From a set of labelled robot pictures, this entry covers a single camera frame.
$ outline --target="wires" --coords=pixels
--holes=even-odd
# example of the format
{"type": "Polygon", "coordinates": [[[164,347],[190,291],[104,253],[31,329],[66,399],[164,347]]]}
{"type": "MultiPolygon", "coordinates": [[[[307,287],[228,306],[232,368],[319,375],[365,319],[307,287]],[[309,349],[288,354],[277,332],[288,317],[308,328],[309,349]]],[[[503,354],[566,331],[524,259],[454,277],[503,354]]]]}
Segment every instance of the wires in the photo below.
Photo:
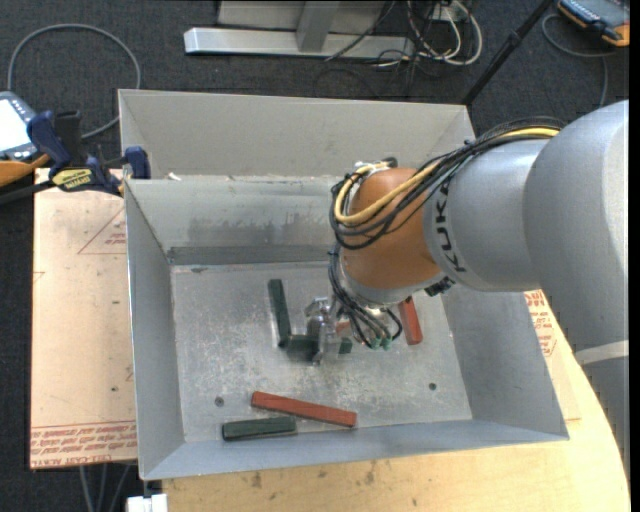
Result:
{"type": "MultiPolygon", "coordinates": [[[[426,42],[425,40],[426,31],[420,31],[416,26],[416,21],[415,21],[416,14],[414,12],[413,2],[411,0],[407,0],[407,18],[409,21],[409,26],[413,31],[413,35],[416,37],[416,40],[417,40],[416,46],[419,48],[418,55],[420,57],[441,61],[441,62],[444,62],[445,64],[450,64],[452,66],[468,66],[476,62],[480,58],[480,55],[482,54],[482,46],[483,46],[482,30],[480,29],[480,25],[478,24],[475,16],[473,16],[471,12],[469,12],[469,10],[461,2],[459,2],[458,0],[454,0],[451,3],[451,6],[462,11],[465,15],[466,20],[468,20],[468,22],[471,24],[473,28],[475,51],[473,55],[471,55],[470,57],[466,57],[463,59],[456,59],[456,57],[460,54],[462,50],[463,37],[461,35],[461,32],[456,22],[453,20],[451,16],[449,7],[440,5],[439,12],[444,13],[444,16],[447,18],[447,22],[451,27],[451,30],[455,36],[454,48],[449,48],[444,51],[437,51],[435,48],[433,48],[433,46],[431,46],[426,42]]],[[[432,8],[430,15],[428,16],[430,21],[433,20],[434,15],[435,15],[435,9],[432,8]]]]}
{"type": "Polygon", "coordinates": [[[340,250],[340,245],[336,244],[329,253],[329,282],[335,300],[340,305],[337,311],[337,320],[343,317],[349,319],[353,336],[359,343],[374,350],[380,347],[389,350],[391,342],[402,334],[402,324],[389,309],[380,310],[396,324],[396,332],[392,335],[384,322],[347,293],[340,279],[340,250]]]}
{"type": "Polygon", "coordinates": [[[564,52],[567,55],[571,55],[572,57],[602,59],[602,89],[600,92],[600,100],[598,102],[598,107],[604,106],[604,102],[607,98],[607,89],[609,88],[609,66],[607,65],[606,57],[614,55],[615,51],[577,52],[575,50],[567,48],[566,46],[562,46],[555,39],[553,39],[553,37],[551,37],[551,35],[549,34],[549,28],[548,28],[549,20],[553,20],[553,19],[562,19],[562,17],[559,14],[550,14],[549,16],[547,16],[542,20],[542,34],[544,35],[545,39],[549,41],[549,43],[551,43],[561,52],[564,52]]]}
{"type": "MultiPolygon", "coordinates": [[[[125,468],[120,475],[120,479],[118,480],[118,486],[116,487],[116,492],[113,495],[111,500],[111,504],[109,505],[108,512],[113,512],[118,504],[118,500],[120,499],[120,494],[122,492],[122,487],[127,478],[127,474],[131,469],[133,464],[125,464],[125,468]]],[[[91,496],[91,492],[89,491],[89,485],[87,483],[87,473],[84,466],[80,466],[80,483],[82,484],[82,494],[84,496],[85,503],[87,505],[87,512],[100,512],[102,510],[102,504],[104,501],[104,493],[107,482],[107,464],[104,464],[102,467],[102,474],[100,477],[100,493],[98,495],[98,503],[94,506],[93,497],[91,496]]]]}
{"type": "Polygon", "coordinates": [[[349,250],[369,247],[382,236],[399,229],[468,159],[515,140],[553,137],[560,128],[561,124],[550,118],[524,119],[500,125],[462,148],[429,160],[411,178],[383,197],[358,212],[351,212],[349,203],[359,186],[372,172],[389,166],[380,162],[358,167],[332,188],[329,219],[338,244],[349,250]],[[389,204],[398,198],[397,204],[389,209],[389,204]],[[411,208],[409,217],[397,225],[398,215],[407,208],[411,208]]]}
{"type": "Polygon", "coordinates": [[[371,25],[371,27],[369,27],[366,31],[364,31],[362,34],[360,34],[358,37],[356,37],[351,43],[349,43],[347,46],[345,46],[342,50],[334,53],[333,55],[331,55],[330,57],[327,57],[325,59],[325,62],[329,62],[332,61],[334,59],[338,59],[340,57],[342,57],[345,53],[347,53],[348,51],[352,50],[353,48],[355,48],[358,44],[360,44],[360,42],[367,37],[368,35],[370,35],[377,27],[378,25],[380,25],[380,23],[382,23],[382,21],[389,16],[389,13],[391,12],[391,10],[393,9],[394,5],[396,4],[395,0],[393,2],[391,2],[389,4],[389,7],[387,7],[387,10],[385,11],[385,13],[380,16],[377,21],[371,25]]]}
{"type": "MultiPolygon", "coordinates": [[[[96,32],[98,34],[102,34],[103,36],[111,39],[114,43],[116,43],[118,46],[120,46],[120,48],[122,48],[125,51],[125,53],[129,57],[129,59],[133,63],[133,66],[135,67],[135,70],[136,70],[136,85],[135,85],[135,88],[136,89],[140,89],[140,87],[142,85],[142,72],[140,71],[140,64],[138,63],[138,60],[136,59],[136,57],[133,54],[133,52],[129,49],[129,47],[126,44],[124,44],[120,39],[118,39],[113,34],[107,32],[106,30],[102,30],[101,28],[94,27],[92,25],[84,25],[84,24],[81,24],[81,23],[63,23],[63,24],[59,24],[59,25],[49,25],[47,27],[40,28],[40,29],[38,29],[38,30],[36,30],[34,32],[31,32],[31,34],[29,34],[27,37],[25,37],[22,41],[20,41],[18,43],[18,46],[16,46],[15,50],[13,50],[13,53],[11,54],[11,59],[9,60],[9,69],[7,71],[7,90],[10,91],[13,88],[13,75],[14,75],[16,59],[18,58],[18,55],[20,54],[22,49],[27,45],[27,43],[29,43],[30,41],[32,41],[36,37],[38,37],[41,34],[44,34],[46,32],[53,32],[53,31],[59,31],[59,30],[74,30],[74,29],[77,29],[77,30],[88,30],[90,32],[96,32]]],[[[98,134],[108,130],[112,126],[116,125],[118,123],[118,121],[119,121],[119,117],[116,116],[111,121],[109,121],[108,123],[103,124],[102,126],[96,128],[95,130],[91,130],[88,133],[84,133],[82,135],[82,138],[83,139],[89,139],[91,137],[94,137],[95,135],[98,135],[98,134]]]]}
{"type": "Polygon", "coordinates": [[[562,122],[549,117],[526,118],[499,125],[459,149],[428,160],[409,179],[357,212],[350,211],[350,204],[359,187],[377,172],[393,172],[393,168],[397,166],[395,159],[361,164],[332,187],[329,221],[336,244],[329,253],[329,281],[334,298],[339,304],[337,319],[349,319],[357,341],[372,349],[382,347],[388,350],[391,342],[402,333],[402,324],[389,309],[381,309],[380,312],[397,326],[396,332],[391,335],[388,327],[371,310],[361,306],[347,292],[341,284],[341,251],[364,249],[381,237],[400,229],[422,210],[422,206],[441,185],[477,155],[517,140],[548,139],[555,136],[562,127],[562,122]],[[397,222],[399,214],[405,210],[409,212],[408,215],[397,222]]]}

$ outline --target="black carpet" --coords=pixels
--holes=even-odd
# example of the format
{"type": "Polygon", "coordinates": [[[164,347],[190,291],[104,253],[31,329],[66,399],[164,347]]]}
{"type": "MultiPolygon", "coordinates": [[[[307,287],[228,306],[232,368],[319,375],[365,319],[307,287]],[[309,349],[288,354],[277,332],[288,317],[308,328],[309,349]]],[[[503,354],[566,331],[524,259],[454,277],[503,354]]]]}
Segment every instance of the black carpet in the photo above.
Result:
{"type": "MultiPolygon", "coordinates": [[[[409,80],[407,72],[379,71],[349,60],[188,57],[183,33],[212,24],[215,9],[211,1],[2,0],[0,77],[6,76],[13,49],[30,32],[58,23],[84,23],[111,32],[131,48],[142,67],[144,89],[455,104],[462,101],[510,31],[538,3],[474,1],[484,34],[480,60],[460,68],[424,63],[409,80]]],[[[378,33],[406,32],[401,4],[404,2],[394,7],[378,33]]],[[[582,50],[595,47],[567,22],[551,21],[550,31],[565,45],[582,50]]],[[[628,59],[628,49],[606,58],[604,104],[629,97],[628,59]]],[[[544,39],[538,23],[472,105],[474,128],[481,133],[500,122],[530,115],[572,121],[598,107],[603,69],[600,58],[582,59],[558,51],[544,39]]],[[[54,32],[43,34],[20,53],[12,89],[36,111],[80,110],[84,127],[90,130],[116,115],[116,91],[133,87],[134,76],[124,52],[105,37],[82,31],[54,32]]],[[[97,144],[107,159],[117,156],[118,129],[95,137],[88,149],[94,151],[97,144]]],[[[83,510],[77,469],[28,469],[32,238],[31,199],[0,207],[0,511],[83,510]]],[[[123,469],[122,465],[109,468],[107,504],[123,469]]],[[[87,471],[89,486],[97,494],[101,468],[87,471]]],[[[142,484],[132,470],[123,495],[141,492],[142,484]]]]}

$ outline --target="red block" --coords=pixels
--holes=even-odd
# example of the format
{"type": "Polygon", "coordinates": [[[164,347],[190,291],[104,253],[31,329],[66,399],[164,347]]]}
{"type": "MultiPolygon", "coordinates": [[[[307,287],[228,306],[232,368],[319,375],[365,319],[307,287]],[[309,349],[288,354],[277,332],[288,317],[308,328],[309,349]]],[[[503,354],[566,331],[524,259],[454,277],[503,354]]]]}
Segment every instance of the red block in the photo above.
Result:
{"type": "Polygon", "coordinates": [[[418,313],[413,299],[409,297],[398,304],[398,312],[400,313],[400,321],[404,330],[404,337],[407,345],[417,345],[422,341],[422,329],[418,321],[418,313]]]}
{"type": "Polygon", "coordinates": [[[326,405],[311,402],[303,402],[302,400],[263,393],[262,391],[255,391],[253,393],[251,405],[259,409],[284,412],[299,416],[300,418],[322,421],[343,427],[354,427],[358,418],[358,415],[352,411],[345,411],[343,409],[336,409],[335,407],[327,407],[326,405]]]}

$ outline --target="dark green bar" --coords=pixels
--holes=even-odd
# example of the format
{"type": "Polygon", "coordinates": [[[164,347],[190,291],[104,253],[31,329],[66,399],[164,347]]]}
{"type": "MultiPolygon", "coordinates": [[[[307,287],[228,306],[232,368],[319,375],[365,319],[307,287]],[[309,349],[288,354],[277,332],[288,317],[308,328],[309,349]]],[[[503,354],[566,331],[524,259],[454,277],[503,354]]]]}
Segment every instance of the dark green bar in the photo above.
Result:
{"type": "Polygon", "coordinates": [[[306,334],[292,334],[287,340],[287,351],[304,351],[310,350],[314,354],[320,350],[319,339],[317,336],[308,336],[306,334]]]}
{"type": "Polygon", "coordinates": [[[322,245],[242,245],[225,247],[171,247],[167,258],[171,265],[250,265],[255,263],[324,263],[327,247],[322,245]]]}
{"type": "Polygon", "coordinates": [[[286,347],[291,335],[291,323],[289,322],[289,310],[287,308],[287,299],[284,295],[284,287],[282,280],[271,279],[269,281],[269,297],[276,314],[276,322],[278,324],[278,335],[280,336],[280,347],[286,347]]]}
{"type": "Polygon", "coordinates": [[[349,338],[342,338],[340,343],[339,355],[350,354],[353,348],[353,342],[349,338]]]}
{"type": "Polygon", "coordinates": [[[225,441],[293,435],[296,433],[296,420],[290,416],[232,421],[222,425],[222,439],[225,441]]]}

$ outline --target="black cable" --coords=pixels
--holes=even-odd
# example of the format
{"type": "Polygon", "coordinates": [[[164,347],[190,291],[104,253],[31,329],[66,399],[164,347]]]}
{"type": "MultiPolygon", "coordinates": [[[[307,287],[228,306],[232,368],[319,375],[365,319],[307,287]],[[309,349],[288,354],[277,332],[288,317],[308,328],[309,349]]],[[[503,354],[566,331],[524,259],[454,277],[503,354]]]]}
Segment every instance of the black cable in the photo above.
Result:
{"type": "MultiPolygon", "coordinates": [[[[133,66],[135,67],[135,70],[136,70],[136,85],[135,85],[135,89],[140,89],[140,87],[142,85],[142,71],[140,71],[140,64],[138,63],[138,59],[136,59],[136,56],[133,54],[133,52],[129,49],[129,47],[126,44],[124,44],[120,39],[118,39],[113,34],[107,32],[106,30],[103,30],[103,29],[98,28],[98,27],[94,27],[92,25],[85,25],[85,24],[82,24],[82,23],[61,23],[59,25],[49,25],[47,27],[43,27],[43,28],[40,28],[38,30],[35,30],[34,32],[31,32],[22,41],[20,41],[18,43],[18,45],[16,46],[15,50],[13,50],[13,53],[11,54],[11,59],[9,59],[9,68],[8,68],[8,71],[7,71],[7,90],[11,91],[12,88],[13,88],[13,74],[14,74],[16,59],[18,58],[18,54],[27,45],[27,43],[29,43],[30,41],[32,41],[33,39],[35,39],[39,35],[44,34],[46,32],[53,32],[53,31],[57,31],[57,30],[70,30],[70,29],[72,29],[72,30],[73,29],[75,29],[75,30],[88,30],[89,32],[96,32],[98,34],[101,34],[101,35],[107,37],[108,39],[111,39],[120,48],[122,48],[124,50],[124,52],[127,54],[127,56],[129,57],[129,59],[131,60],[131,62],[133,63],[133,66]]],[[[95,130],[91,130],[88,133],[82,134],[82,138],[83,139],[88,139],[90,137],[93,137],[95,135],[98,135],[98,134],[108,130],[109,128],[111,128],[112,126],[117,124],[119,119],[120,119],[119,116],[114,117],[111,121],[103,124],[102,126],[99,126],[95,130]]]]}
{"type": "Polygon", "coordinates": [[[102,163],[102,167],[105,169],[113,169],[112,166],[119,165],[122,167],[122,164],[125,163],[125,158],[123,156],[117,156],[116,158],[112,158],[111,160],[106,160],[102,163]]]}
{"type": "MultiPolygon", "coordinates": [[[[409,16],[413,14],[412,7],[411,7],[412,5],[413,5],[412,2],[407,3],[409,16]]],[[[418,64],[418,61],[420,60],[420,53],[424,47],[424,42],[426,40],[427,33],[429,32],[433,24],[434,11],[435,11],[435,4],[432,5],[431,9],[429,10],[429,14],[425,18],[422,18],[422,28],[420,29],[420,32],[419,32],[420,37],[418,38],[417,41],[414,41],[414,51],[411,57],[409,58],[409,71],[407,72],[407,74],[409,75],[409,79],[407,80],[407,77],[405,77],[405,86],[404,86],[404,93],[403,93],[403,96],[405,98],[408,98],[410,95],[411,87],[413,85],[413,81],[415,77],[416,66],[418,64]]]]}
{"type": "MultiPolygon", "coordinates": [[[[413,2],[408,2],[407,3],[407,14],[410,17],[415,16],[415,10],[413,9],[413,2]]],[[[422,52],[423,50],[427,50],[429,53],[432,53],[428,48],[425,48],[424,44],[427,41],[427,34],[431,31],[431,28],[433,27],[433,15],[435,14],[435,10],[436,10],[436,3],[432,3],[431,7],[427,13],[426,16],[416,16],[420,19],[420,21],[422,21],[422,28],[418,31],[419,32],[419,37],[415,37],[415,33],[413,33],[412,30],[409,30],[409,33],[412,33],[413,37],[415,38],[414,41],[414,45],[415,45],[415,50],[416,50],[416,56],[419,56],[420,52],[422,52]]],[[[431,58],[433,58],[434,60],[442,60],[439,57],[436,57],[435,55],[432,54],[431,58]]]]}
{"type": "Polygon", "coordinates": [[[347,75],[350,75],[354,78],[356,78],[361,84],[363,84],[367,89],[369,89],[369,92],[371,93],[371,97],[374,99],[381,99],[380,95],[377,93],[377,91],[371,86],[371,84],[369,84],[369,82],[359,73],[351,70],[351,69],[345,69],[345,68],[333,68],[333,69],[325,69],[323,71],[321,71],[320,73],[318,73],[314,80],[313,80],[313,84],[311,86],[311,90],[313,91],[313,95],[314,97],[319,97],[318,96],[318,90],[317,90],[317,85],[318,82],[320,81],[320,78],[322,78],[325,75],[330,75],[331,73],[345,73],[347,75]]]}
{"type": "Polygon", "coordinates": [[[367,339],[367,336],[362,331],[360,322],[366,324],[366,326],[374,333],[377,338],[377,342],[381,342],[383,339],[393,340],[393,337],[388,328],[371,313],[366,311],[360,304],[353,300],[347,291],[340,284],[340,278],[338,276],[338,264],[340,258],[340,247],[336,245],[330,252],[329,262],[329,281],[333,289],[336,300],[340,303],[340,311],[347,316],[351,323],[352,331],[357,333],[357,337],[361,342],[364,342],[369,348],[377,348],[378,344],[372,343],[367,339]]]}
{"type": "Polygon", "coordinates": [[[87,474],[85,473],[84,466],[80,466],[80,483],[82,484],[82,494],[84,496],[85,504],[87,505],[88,512],[96,512],[95,507],[93,506],[93,498],[91,493],[89,492],[89,485],[87,484],[87,474]]]}
{"type": "Polygon", "coordinates": [[[422,2],[422,3],[429,4],[427,6],[427,10],[428,10],[427,14],[421,14],[417,6],[415,5],[415,2],[407,2],[407,10],[410,12],[410,14],[414,18],[418,18],[420,21],[429,21],[429,18],[435,11],[436,5],[440,3],[440,0],[427,0],[426,2],[422,2]]]}
{"type": "Polygon", "coordinates": [[[555,48],[560,50],[561,52],[566,53],[567,55],[571,55],[572,57],[580,57],[580,58],[601,58],[602,59],[602,89],[600,92],[600,100],[598,102],[598,108],[604,106],[604,102],[607,98],[607,89],[609,88],[609,67],[607,65],[606,57],[611,55],[615,55],[615,51],[610,52],[577,52],[566,46],[562,46],[558,43],[551,35],[549,34],[549,29],[547,27],[549,20],[554,19],[562,19],[559,14],[549,14],[546,18],[542,20],[542,34],[545,39],[551,43],[555,48]]]}
{"type": "MultiPolygon", "coordinates": [[[[395,66],[393,67],[393,70],[391,71],[391,76],[389,77],[389,80],[387,80],[387,83],[384,87],[383,92],[388,92],[389,89],[391,88],[392,84],[398,79],[398,77],[400,76],[400,69],[402,66],[402,57],[407,56],[408,54],[404,51],[404,50],[385,50],[384,52],[380,53],[380,55],[378,55],[378,59],[381,59],[381,57],[389,52],[395,52],[401,55],[401,58],[398,62],[395,63],[395,66]]],[[[376,70],[378,72],[383,71],[384,68],[380,67],[380,64],[377,65],[376,70]]]]}
{"type": "Polygon", "coordinates": [[[98,494],[98,503],[96,504],[96,512],[100,512],[102,510],[102,502],[104,501],[104,491],[107,486],[107,468],[109,464],[105,463],[102,465],[102,475],[100,477],[100,492],[98,494]]]}
{"type": "Polygon", "coordinates": [[[382,16],[380,16],[373,25],[371,25],[367,30],[365,30],[362,34],[360,34],[358,37],[356,37],[347,46],[342,48],[342,50],[334,53],[330,57],[327,57],[325,59],[325,62],[329,62],[329,61],[332,61],[334,59],[338,59],[338,58],[342,57],[345,53],[347,53],[349,50],[355,48],[356,45],[358,45],[365,37],[370,35],[378,27],[378,25],[380,25],[380,23],[382,23],[382,21],[389,15],[389,13],[391,12],[391,10],[393,9],[393,6],[395,4],[396,4],[396,2],[394,0],[393,2],[391,2],[389,4],[389,7],[387,8],[386,12],[382,16]]]}
{"type": "MultiPolygon", "coordinates": [[[[400,65],[402,65],[403,63],[407,63],[411,60],[411,55],[403,50],[397,50],[395,48],[388,49],[388,50],[384,50],[383,52],[380,52],[380,54],[376,59],[374,59],[373,61],[367,62],[367,64],[371,64],[376,69],[376,71],[380,71],[380,72],[384,72],[386,71],[386,68],[391,68],[391,66],[393,66],[393,70],[394,70],[393,72],[395,73],[397,69],[400,67],[400,65]],[[386,55],[387,53],[397,53],[399,54],[400,57],[395,62],[394,61],[385,62],[387,60],[391,60],[391,59],[383,58],[383,56],[386,55]]],[[[416,61],[416,68],[419,71],[421,71],[422,73],[424,73],[430,78],[438,78],[436,75],[432,75],[424,67],[422,67],[420,62],[421,62],[420,60],[416,61]]]]}
{"type": "MultiPolygon", "coordinates": [[[[552,118],[525,118],[522,120],[510,121],[508,123],[498,125],[497,127],[488,130],[485,134],[476,139],[476,141],[470,142],[465,146],[458,148],[444,156],[432,158],[429,161],[425,162],[416,171],[416,173],[423,171],[425,168],[430,165],[434,165],[435,163],[434,169],[431,171],[431,173],[425,176],[423,180],[416,184],[413,188],[409,189],[408,192],[406,192],[405,196],[398,202],[398,204],[395,205],[394,208],[392,208],[391,211],[384,216],[378,218],[380,212],[385,209],[387,205],[380,206],[377,211],[375,211],[371,216],[369,216],[366,220],[360,222],[359,224],[344,226],[337,221],[334,214],[338,192],[344,186],[347,186],[348,188],[345,192],[345,195],[348,196],[351,192],[350,189],[361,179],[364,179],[364,176],[360,174],[357,174],[355,178],[353,177],[353,173],[351,175],[348,175],[344,180],[342,180],[332,188],[333,200],[329,219],[338,244],[350,250],[363,249],[375,243],[382,236],[389,234],[396,229],[399,229],[405,222],[408,221],[409,218],[411,218],[412,215],[415,214],[417,210],[420,209],[422,204],[424,204],[424,202],[426,202],[426,200],[429,199],[433,195],[433,193],[435,193],[435,191],[440,187],[445,179],[451,178],[453,174],[457,172],[458,168],[466,159],[488,151],[493,147],[506,144],[508,142],[514,142],[516,140],[522,139],[548,138],[547,135],[509,135],[510,133],[514,133],[517,130],[531,127],[559,130],[562,126],[562,122],[559,122],[558,120],[552,118]],[[427,197],[423,198],[419,202],[418,206],[414,208],[409,216],[404,219],[399,226],[390,229],[393,221],[397,218],[397,215],[408,208],[410,205],[415,204],[415,201],[429,189],[431,190],[427,197]],[[348,237],[355,236],[365,237],[366,239],[359,243],[351,243],[345,240],[348,237]]],[[[345,204],[342,205],[342,213],[345,215],[348,213],[346,211],[346,201],[345,204]]]]}
{"type": "MultiPolygon", "coordinates": [[[[465,41],[467,41],[467,37],[466,34],[464,33],[465,30],[467,30],[468,27],[471,27],[472,30],[472,34],[473,34],[473,24],[471,23],[471,16],[473,16],[473,9],[471,8],[471,6],[469,7],[469,15],[466,17],[466,19],[464,20],[464,23],[462,25],[462,29],[461,29],[461,34],[460,34],[460,38],[462,40],[462,44],[465,44],[465,41]]],[[[462,60],[463,63],[467,63],[468,61],[471,60],[471,58],[473,57],[473,52],[474,52],[474,44],[476,43],[476,40],[474,37],[471,37],[471,43],[467,44],[467,49],[466,49],[466,56],[465,58],[462,60]]]]}
{"type": "Polygon", "coordinates": [[[127,474],[129,473],[129,470],[131,469],[132,464],[126,464],[124,471],[122,472],[122,475],[120,476],[120,480],[118,481],[118,486],[116,487],[116,492],[113,495],[113,499],[111,500],[111,505],[109,505],[109,509],[108,512],[114,512],[114,510],[116,509],[116,505],[118,503],[118,500],[120,499],[120,493],[122,492],[122,486],[124,485],[124,482],[127,478],[127,474]]]}
{"type": "Polygon", "coordinates": [[[14,190],[13,192],[2,194],[0,195],[0,205],[11,203],[13,201],[17,201],[18,199],[23,199],[25,197],[31,197],[33,196],[33,194],[37,192],[41,192],[43,190],[47,190],[55,186],[56,185],[53,182],[45,181],[43,183],[38,183],[37,185],[31,185],[25,188],[14,190]]]}
{"type": "Polygon", "coordinates": [[[396,332],[393,335],[393,337],[391,338],[392,340],[397,340],[400,335],[402,334],[402,322],[400,321],[400,319],[393,314],[393,311],[391,311],[390,309],[385,309],[384,310],[385,313],[387,313],[387,315],[389,315],[389,317],[391,318],[391,320],[393,320],[396,324],[396,332]]]}
{"type": "MultiPolygon", "coordinates": [[[[408,1],[407,5],[408,5],[407,17],[409,20],[409,26],[413,31],[412,37],[415,37],[416,35],[419,36],[420,31],[416,27],[415,20],[414,20],[415,10],[412,9],[413,2],[408,1]]],[[[455,36],[456,36],[456,50],[453,53],[450,53],[451,49],[445,52],[437,52],[431,44],[427,44],[426,40],[423,40],[417,44],[417,47],[420,48],[419,56],[421,58],[424,58],[425,60],[432,60],[435,62],[447,64],[449,66],[461,66],[461,67],[469,66],[474,62],[476,62],[480,58],[480,55],[482,54],[483,37],[482,37],[482,30],[480,29],[480,25],[476,21],[471,10],[465,7],[461,1],[453,0],[453,2],[450,2],[450,5],[448,6],[444,6],[442,3],[440,3],[439,12],[440,12],[440,15],[442,15],[443,12],[446,12],[446,17],[449,18],[450,26],[455,32],[455,36]],[[467,56],[463,60],[460,60],[456,57],[458,55],[464,54],[463,53],[463,47],[465,44],[464,25],[463,25],[462,31],[460,31],[460,28],[458,26],[459,20],[457,21],[454,20],[448,10],[451,8],[452,5],[457,6],[458,10],[461,10],[462,12],[464,12],[465,14],[464,22],[466,22],[473,29],[473,34],[474,34],[474,37],[472,37],[471,39],[471,43],[467,45],[468,46],[467,56]]],[[[429,14],[430,22],[431,20],[434,19],[434,14],[435,14],[435,6],[433,7],[432,12],[429,14]]]]}

